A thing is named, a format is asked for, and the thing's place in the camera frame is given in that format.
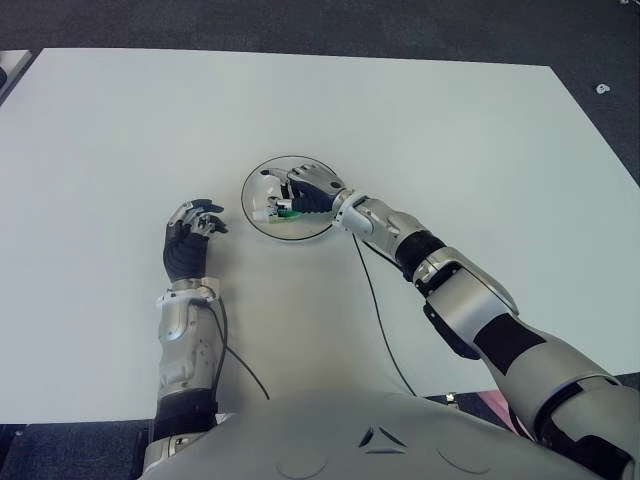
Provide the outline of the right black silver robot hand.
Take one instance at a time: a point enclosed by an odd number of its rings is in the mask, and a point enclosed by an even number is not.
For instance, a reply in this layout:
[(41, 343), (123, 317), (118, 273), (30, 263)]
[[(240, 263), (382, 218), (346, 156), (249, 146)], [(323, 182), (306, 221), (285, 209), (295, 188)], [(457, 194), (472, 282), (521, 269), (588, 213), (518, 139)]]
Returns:
[(268, 168), (260, 174), (279, 180), (280, 196), (269, 198), (279, 210), (303, 214), (331, 212), (336, 198), (346, 189), (333, 171), (315, 164), (303, 164), (290, 170)]

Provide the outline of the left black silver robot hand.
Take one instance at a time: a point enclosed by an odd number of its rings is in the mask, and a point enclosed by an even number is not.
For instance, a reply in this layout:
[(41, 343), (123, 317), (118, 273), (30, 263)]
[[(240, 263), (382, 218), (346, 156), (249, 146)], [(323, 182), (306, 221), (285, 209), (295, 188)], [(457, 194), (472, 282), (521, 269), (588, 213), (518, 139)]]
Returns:
[(169, 218), (162, 260), (171, 283), (205, 276), (209, 240), (228, 232), (219, 217), (223, 211), (210, 199), (194, 199), (180, 204)]

